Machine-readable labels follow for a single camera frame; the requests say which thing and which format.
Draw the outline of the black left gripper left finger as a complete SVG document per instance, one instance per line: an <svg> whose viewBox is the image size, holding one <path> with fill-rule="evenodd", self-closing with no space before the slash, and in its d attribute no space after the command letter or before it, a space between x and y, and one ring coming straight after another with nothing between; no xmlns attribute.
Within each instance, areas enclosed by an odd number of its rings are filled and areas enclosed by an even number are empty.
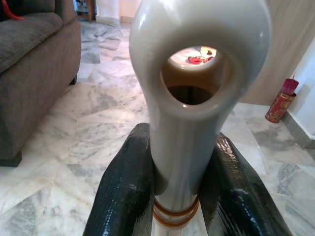
<svg viewBox="0 0 315 236"><path fill-rule="evenodd" d="M86 223L88 236L149 236L154 168L149 124L139 123L105 170Z"/></svg>

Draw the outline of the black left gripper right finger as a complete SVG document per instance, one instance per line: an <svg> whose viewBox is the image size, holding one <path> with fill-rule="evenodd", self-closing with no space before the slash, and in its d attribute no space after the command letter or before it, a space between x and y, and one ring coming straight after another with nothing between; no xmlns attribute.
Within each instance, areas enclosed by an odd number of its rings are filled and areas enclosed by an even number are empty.
<svg viewBox="0 0 315 236"><path fill-rule="evenodd" d="M254 168L219 134L198 192L210 236L284 236L286 223Z"/></svg>

